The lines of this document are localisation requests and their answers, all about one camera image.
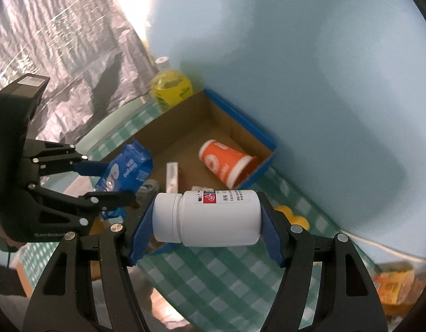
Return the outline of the yellow rubber duck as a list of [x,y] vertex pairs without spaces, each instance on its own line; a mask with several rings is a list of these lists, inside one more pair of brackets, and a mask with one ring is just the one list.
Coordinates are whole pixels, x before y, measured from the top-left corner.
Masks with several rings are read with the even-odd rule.
[[292,209],[287,207],[286,205],[275,206],[274,210],[279,211],[283,215],[285,215],[291,225],[299,225],[307,231],[310,230],[310,223],[308,222],[308,220],[303,216],[294,214],[292,212]]

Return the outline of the white pill bottle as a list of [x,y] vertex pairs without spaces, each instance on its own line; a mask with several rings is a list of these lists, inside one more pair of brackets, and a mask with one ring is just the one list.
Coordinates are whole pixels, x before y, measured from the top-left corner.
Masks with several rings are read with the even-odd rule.
[[260,200],[253,190],[158,193],[152,226],[159,242],[187,247],[251,246],[261,234]]

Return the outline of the cardboard box blue edges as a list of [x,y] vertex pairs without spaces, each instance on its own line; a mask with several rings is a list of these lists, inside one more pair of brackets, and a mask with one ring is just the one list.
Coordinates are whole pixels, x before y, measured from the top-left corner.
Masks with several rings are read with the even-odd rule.
[[263,217],[251,185],[277,143],[221,96],[205,90],[148,123],[132,138],[151,155],[150,178],[175,187],[147,198],[124,222],[122,253],[141,259],[151,238],[187,247],[240,247],[260,238]]

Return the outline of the orange paper cup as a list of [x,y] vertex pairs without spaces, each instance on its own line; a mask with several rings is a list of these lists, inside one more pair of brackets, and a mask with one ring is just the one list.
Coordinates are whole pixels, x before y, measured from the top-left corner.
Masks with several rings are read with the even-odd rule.
[[199,159],[229,189],[236,188],[259,165],[258,158],[210,139],[199,149]]

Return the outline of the orange snack bag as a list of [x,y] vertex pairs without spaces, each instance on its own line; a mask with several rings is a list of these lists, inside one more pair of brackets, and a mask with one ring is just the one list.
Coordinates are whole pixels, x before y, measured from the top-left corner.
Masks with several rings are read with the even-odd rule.
[[426,287],[426,264],[381,264],[372,277],[387,317],[404,317]]

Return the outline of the yellow drink bottle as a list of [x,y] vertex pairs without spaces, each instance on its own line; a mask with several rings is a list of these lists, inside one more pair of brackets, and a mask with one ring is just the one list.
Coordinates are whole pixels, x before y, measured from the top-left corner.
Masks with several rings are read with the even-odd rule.
[[166,112],[194,94],[191,81],[173,69],[167,56],[155,60],[158,74],[152,79],[152,96],[161,112]]

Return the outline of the green checkered tablecloth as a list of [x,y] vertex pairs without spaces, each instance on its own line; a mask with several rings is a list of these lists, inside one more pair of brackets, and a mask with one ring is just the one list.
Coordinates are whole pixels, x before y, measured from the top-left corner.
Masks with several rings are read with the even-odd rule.
[[[133,132],[139,132],[161,115],[155,103],[139,108],[122,127],[100,140],[91,159],[108,156]],[[275,205],[287,205],[306,217],[311,233],[332,238],[340,228],[272,167],[251,187],[267,194]],[[22,247],[19,263],[34,288],[58,243],[30,243]],[[272,306],[282,270],[275,265],[262,241],[250,247],[168,247],[146,256],[133,272],[141,270],[163,297],[192,325],[202,331],[259,331]],[[312,269],[306,307],[300,328],[311,325],[319,290],[320,264]]]

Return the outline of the long white medicine box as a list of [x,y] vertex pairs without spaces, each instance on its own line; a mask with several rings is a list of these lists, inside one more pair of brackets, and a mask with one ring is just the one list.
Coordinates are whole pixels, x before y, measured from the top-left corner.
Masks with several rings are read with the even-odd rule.
[[169,162],[166,164],[166,192],[178,193],[178,163]]

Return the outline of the grey crinkled curtain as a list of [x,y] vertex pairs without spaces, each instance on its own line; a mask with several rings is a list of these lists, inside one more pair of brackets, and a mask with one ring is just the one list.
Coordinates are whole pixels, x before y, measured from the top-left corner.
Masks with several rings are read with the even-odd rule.
[[0,90],[26,73],[49,78],[29,137],[76,143],[157,71],[116,0],[0,0]]

